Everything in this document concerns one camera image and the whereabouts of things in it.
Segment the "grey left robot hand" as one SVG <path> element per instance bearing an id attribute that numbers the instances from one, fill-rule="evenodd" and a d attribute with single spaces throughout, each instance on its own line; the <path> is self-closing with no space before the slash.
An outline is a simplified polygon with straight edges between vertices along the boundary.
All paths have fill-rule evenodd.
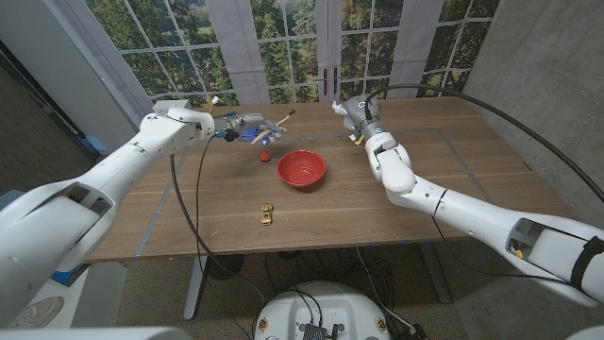
<path id="1" fill-rule="evenodd" d="M 225 115 L 214 118 L 215 135 L 227 142 L 249 142 L 250 144 L 268 145 L 287 132 L 285 127 L 260 113 Z"/>

